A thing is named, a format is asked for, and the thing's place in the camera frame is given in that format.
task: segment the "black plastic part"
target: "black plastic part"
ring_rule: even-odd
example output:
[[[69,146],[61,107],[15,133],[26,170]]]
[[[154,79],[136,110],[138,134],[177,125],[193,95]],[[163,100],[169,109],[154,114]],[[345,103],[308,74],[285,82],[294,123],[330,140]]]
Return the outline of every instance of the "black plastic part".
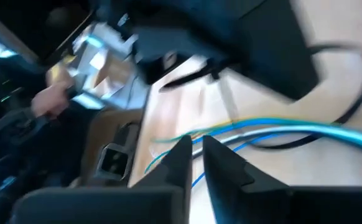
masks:
[[[255,168],[211,136],[203,137],[207,186],[218,224],[283,223],[286,184]]]
[[[318,44],[318,45],[314,45],[314,46],[310,47],[310,50],[311,50],[312,55],[321,53],[325,50],[329,50],[329,51],[331,51],[331,50],[333,50],[333,51],[349,50],[349,51],[360,52],[362,54],[362,47],[358,47],[353,44]],[[362,90],[361,90],[361,93],[356,98],[356,100],[351,104],[351,106],[339,118],[337,118],[333,123],[345,124],[347,121],[349,121],[354,116],[354,114],[359,110],[361,105],[362,105]],[[302,139],[288,142],[285,144],[276,145],[276,146],[265,146],[265,145],[261,145],[261,144],[252,144],[252,145],[255,147],[262,148],[262,149],[291,149],[291,148],[295,148],[295,147],[299,147],[299,146],[303,146],[305,144],[311,143],[320,137],[321,136],[319,136],[317,134],[316,135],[311,134]]]
[[[211,136],[203,161],[218,224],[362,223],[362,187],[288,186]]]
[[[131,189],[43,189],[14,207],[12,223],[188,223],[192,140],[182,138]]]
[[[112,170],[113,157],[117,157],[116,159],[117,169],[114,170]],[[123,177],[125,175],[128,160],[129,156],[126,153],[118,152],[115,150],[108,150],[104,155],[102,165],[100,168],[102,171],[113,173],[115,175]]]
[[[36,118],[30,108],[15,110],[0,119],[0,135],[18,146],[36,135],[48,123],[44,116]]]
[[[217,62],[236,59],[241,64],[237,72],[293,100],[319,82],[289,0],[152,4],[162,9],[135,20],[134,32],[145,57],[173,50]]]

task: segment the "wooden surface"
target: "wooden surface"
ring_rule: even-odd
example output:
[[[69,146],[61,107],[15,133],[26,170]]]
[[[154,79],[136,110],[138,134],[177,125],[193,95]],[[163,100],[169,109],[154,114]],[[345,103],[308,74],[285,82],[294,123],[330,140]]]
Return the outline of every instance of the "wooden surface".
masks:
[[[362,0],[299,0],[294,7],[310,44],[327,40],[362,44]],[[322,54],[315,61],[323,81],[295,103],[252,81],[241,83],[233,71],[224,71],[240,117],[277,115],[323,122],[336,119],[360,91],[362,63],[352,54]],[[204,78],[174,91],[158,92],[163,84],[196,70],[201,63],[202,58],[193,57],[152,86],[130,185],[144,176],[144,169],[155,156],[172,147],[153,144],[152,138],[171,138],[228,120],[217,84],[208,85]],[[362,108],[347,126],[362,130]],[[239,154],[287,184],[362,185],[362,150],[329,139],[286,151],[247,147]],[[193,167],[196,179],[203,172],[202,158],[194,161]],[[192,190],[190,223],[214,222],[202,179]]]

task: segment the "blue cable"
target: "blue cable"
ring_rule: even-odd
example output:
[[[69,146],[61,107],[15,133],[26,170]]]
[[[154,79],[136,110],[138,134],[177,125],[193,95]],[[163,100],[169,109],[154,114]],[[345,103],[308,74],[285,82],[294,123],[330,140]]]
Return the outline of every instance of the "blue cable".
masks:
[[[225,132],[227,132],[228,130],[220,130],[218,131],[217,133],[215,133],[215,135],[218,135],[218,134],[223,134]],[[278,136],[277,134],[270,134],[268,136],[263,136],[263,137],[260,137],[260,138],[257,138],[255,140],[252,140],[251,142],[252,143],[255,143],[257,141],[261,141],[261,140],[265,140],[265,139],[269,139],[269,138],[272,138],[274,136]],[[198,139],[195,139],[192,141],[192,144],[196,144],[198,142],[201,142],[203,141],[203,137],[200,137]],[[146,174],[150,169],[151,167],[159,160],[161,159],[162,157],[164,157],[165,155],[167,155],[168,153],[170,152],[170,150],[167,150],[165,152],[162,152],[161,154],[159,154],[146,168],[145,168],[145,171],[144,171],[144,174]]]
[[[263,124],[316,124],[316,125],[326,125],[323,123],[316,123],[316,122],[311,122],[311,121],[299,121],[299,120],[292,120],[292,119],[280,119],[280,118],[257,118],[257,119],[250,119],[250,120],[245,120],[245,121],[239,121],[236,124],[229,124],[227,126],[224,126],[220,129],[216,129],[214,131],[211,131],[210,133],[208,133],[208,135],[211,136],[216,136],[219,134],[223,134],[226,133],[228,131],[232,131],[236,128],[242,128],[245,126],[255,126],[255,125],[263,125]],[[203,136],[199,137],[195,140],[192,141],[192,144],[196,144],[198,142],[203,141]],[[155,164],[155,162],[157,162],[160,158],[162,158],[163,156],[165,156],[167,153],[169,153],[170,150],[163,152],[162,154],[158,155],[145,169],[144,174],[146,174],[149,169],[153,166],[153,164]]]
[[[234,148],[233,151],[234,151],[234,152],[238,152],[239,150],[243,149],[244,147],[248,146],[249,144],[257,143],[258,141],[262,141],[262,140],[265,140],[265,139],[269,139],[269,138],[272,138],[272,137],[274,137],[274,136],[277,136],[277,135],[276,135],[276,134],[270,134],[270,135],[268,135],[268,136],[263,136],[263,137],[261,137],[261,138],[257,138],[257,139],[255,139],[255,140],[252,140],[252,141],[250,141],[250,142],[245,142],[245,143],[243,143],[242,145]],[[205,176],[205,173],[200,174],[200,176],[199,176],[195,181],[193,181],[193,183],[192,183],[192,188],[193,188],[195,185],[197,185],[198,182],[199,182],[204,176]]]

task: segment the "black device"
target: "black device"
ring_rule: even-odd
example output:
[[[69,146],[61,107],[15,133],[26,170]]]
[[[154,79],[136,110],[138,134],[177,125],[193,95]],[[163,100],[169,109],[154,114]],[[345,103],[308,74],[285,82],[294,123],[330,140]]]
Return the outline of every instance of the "black device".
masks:
[[[43,66],[58,62],[93,21],[106,21],[124,39],[139,36],[134,53],[143,56],[140,76],[148,84],[173,69],[155,64],[172,50],[231,60],[243,76],[293,100],[319,81],[289,0],[0,0],[0,41]]]
[[[190,136],[130,189],[42,189],[14,207],[13,223],[188,223]],[[362,223],[362,187],[288,186],[211,136],[206,180],[218,224]]]

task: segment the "wire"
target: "wire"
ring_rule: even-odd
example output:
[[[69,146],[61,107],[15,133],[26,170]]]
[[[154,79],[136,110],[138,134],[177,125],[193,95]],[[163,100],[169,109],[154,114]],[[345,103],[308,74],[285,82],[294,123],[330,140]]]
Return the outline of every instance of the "wire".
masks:
[[[264,137],[261,137],[261,138],[257,138],[254,142],[256,141],[262,141],[262,140],[265,140],[265,139],[269,139],[269,138],[272,138],[274,137],[275,135],[271,134],[271,135],[268,135],[268,136],[264,136]],[[201,139],[203,138],[199,138],[199,139],[196,139],[196,140],[193,140],[192,141],[192,144],[196,144],[198,142],[201,141]],[[165,152],[162,152],[161,154],[159,154],[157,157],[155,157],[154,160],[152,160],[151,163],[148,164],[148,166],[145,168],[145,171],[144,171],[144,174],[146,174],[150,169],[151,167],[159,160],[161,159],[162,157],[164,157],[165,155],[167,155],[168,153],[170,152],[170,150],[167,150]],[[196,154],[195,152],[192,153],[192,159],[196,159],[197,157],[201,156],[201,154]]]
[[[178,141],[184,135],[196,134],[198,132],[209,132],[209,135],[216,135],[216,133],[224,133],[227,131],[232,131],[234,130],[234,128],[243,128],[245,126],[257,126],[257,125],[329,125],[329,124],[314,122],[314,121],[304,121],[299,119],[287,119],[287,118],[252,118],[252,119],[244,119],[236,122],[235,124],[229,124],[225,126],[195,129],[181,136],[177,136],[171,139],[154,139],[154,142],[168,143],[168,142]]]
[[[226,146],[235,144],[240,141],[248,141],[258,136],[266,136],[269,134],[285,134],[285,133],[309,133],[321,134],[329,138],[339,141],[344,141],[349,144],[362,147],[362,132],[352,129],[346,129],[336,126],[315,126],[315,125],[296,125],[296,126],[281,126],[273,128],[262,128],[254,131],[248,131],[242,135],[235,135],[220,142]],[[203,149],[200,148],[192,153],[192,157],[201,156]]]
[[[312,55],[315,55],[324,50],[351,50],[351,51],[358,52],[358,54],[360,54],[362,57],[362,47],[355,46],[352,44],[321,44],[321,45],[314,45],[314,46],[310,47],[309,49],[311,50]],[[359,109],[359,107],[361,105],[362,105],[362,91],[358,95],[355,102],[333,123],[345,124],[357,112],[357,110]],[[257,144],[253,144],[253,146],[259,147],[262,149],[290,149],[293,147],[303,146],[305,144],[308,144],[310,142],[317,140],[318,138],[320,138],[320,136],[309,135],[302,139],[292,141],[289,143],[285,143],[285,144],[281,144],[281,145],[277,145],[277,146],[266,146],[266,145],[257,145]]]
[[[241,150],[242,148],[246,147],[248,145],[247,142],[243,143],[242,145],[236,147],[233,149],[234,152],[238,152],[239,150]],[[205,176],[205,173],[203,172],[202,174],[200,174],[200,176],[195,180],[193,181],[192,183],[192,187],[194,187],[195,185],[197,185],[199,183],[199,181]]]
[[[226,79],[222,78],[218,80],[218,87],[220,89],[220,95],[223,100],[223,103],[225,105],[226,113],[228,114],[228,117],[230,118],[231,125],[233,129],[240,134],[243,133],[243,130],[239,128],[235,128],[236,122],[239,117],[238,113],[238,107],[236,106],[235,100],[232,97],[232,90],[227,82]]]

